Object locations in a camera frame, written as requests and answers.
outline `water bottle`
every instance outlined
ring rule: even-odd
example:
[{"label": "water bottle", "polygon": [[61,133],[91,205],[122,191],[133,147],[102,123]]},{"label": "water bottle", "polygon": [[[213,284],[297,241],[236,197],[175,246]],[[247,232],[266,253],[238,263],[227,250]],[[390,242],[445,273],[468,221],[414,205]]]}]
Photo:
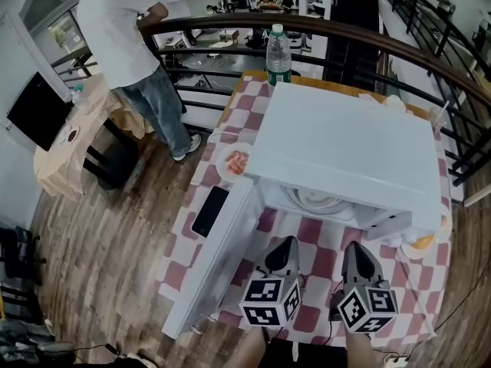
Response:
[{"label": "water bottle", "polygon": [[288,39],[283,33],[283,25],[273,25],[266,51],[266,67],[270,93],[278,82],[292,81],[292,53]]},{"label": "water bottle", "polygon": [[75,88],[71,91],[71,102],[73,102],[78,109],[86,112],[88,107],[88,100],[82,94],[83,89],[84,87],[81,84],[75,86]]}]

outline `orange object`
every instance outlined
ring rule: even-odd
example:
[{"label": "orange object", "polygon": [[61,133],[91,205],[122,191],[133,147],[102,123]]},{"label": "orange object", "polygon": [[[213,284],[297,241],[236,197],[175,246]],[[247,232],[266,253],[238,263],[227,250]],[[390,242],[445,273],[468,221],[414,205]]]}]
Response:
[{"label": "orange object", "polygon": [[434,238],[435,238],[435,235],[428,235],[428,236],[422,237],[422,238],[418,239],[418,241],[416,241],[414,244],[411,244],[411,247],[413,247],[415,249],[426,249],[426,248],[428,248],[428,245],[431,244],[431,242],[433,241]]},{"label": "orange object", "polygon": [[249,154],[243,153],[242,151],[233,151],[227,156],[226,162],[227,172],[230,174],[240,176],[244,173],[244,169],[246,168],[247,161],[249,160]]}]

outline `black monitor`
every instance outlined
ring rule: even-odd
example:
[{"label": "black monitor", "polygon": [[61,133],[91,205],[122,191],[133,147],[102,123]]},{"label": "black monitor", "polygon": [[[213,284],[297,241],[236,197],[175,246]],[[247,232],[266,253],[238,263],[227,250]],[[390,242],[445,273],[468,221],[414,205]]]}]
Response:
[{"label": "black monitor", "polygon": [[7,118],[42,149],[49,151],[70,113],[65,103],[36,73],[25,85]]}]

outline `white microwave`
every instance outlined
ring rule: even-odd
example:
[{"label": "white microwave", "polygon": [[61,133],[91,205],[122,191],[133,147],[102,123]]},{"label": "white microwave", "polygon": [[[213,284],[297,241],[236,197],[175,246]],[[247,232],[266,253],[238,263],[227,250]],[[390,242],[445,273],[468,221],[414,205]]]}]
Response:
[{"label": "white microwave", "polygon": [[[328,194],[338,207],[303,209],[298,199],[306,190]],[[176,338],[216,310],[266,206],[366,229],[375,239],[434,233],[440,200],[428,121],[356,97],[277,84],[245,175],[230,190],[163,332]]]}]

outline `window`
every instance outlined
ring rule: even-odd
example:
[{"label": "window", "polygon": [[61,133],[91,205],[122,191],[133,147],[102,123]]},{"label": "window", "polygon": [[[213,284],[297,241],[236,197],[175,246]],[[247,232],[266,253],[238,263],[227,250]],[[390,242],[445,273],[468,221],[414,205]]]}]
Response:
[{"label": "window", "polygon": [[65,12],[48,28],[57,44],[60,45],[60,48],[64,49],[67,53],[71,53],[87,45],[72,14],[72,10],[74,8]]}]

